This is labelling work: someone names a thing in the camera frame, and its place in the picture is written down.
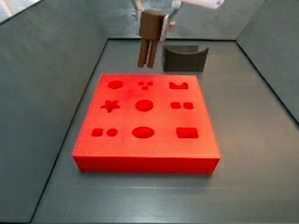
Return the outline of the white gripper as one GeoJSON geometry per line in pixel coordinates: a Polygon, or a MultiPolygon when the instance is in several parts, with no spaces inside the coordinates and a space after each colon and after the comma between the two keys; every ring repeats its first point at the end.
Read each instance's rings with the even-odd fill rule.
{"type": "MultiPolygon", "coordinates": [[[[186,4],[192,4],[196,6],[200,6],[206,9],[216,10],[222,4],[225,0],[181,0],[186,4]]],[[[161,29],[161,35],[160,35],[160,41],[164,42],[168,29],[170,27],[170,21],[173,19],[173,16],[178,12],[178,9],[181,8],[181,1],[180,0],[172,0],[172,11],[169,14],[166,14],[162,18],[162,29],[161,29]]],[[[140,19],[141,11],[144,10],[144,6],[141,3],[141,0],[130,0],[133,9],[134,9],[134,20],[140,19]]]]}

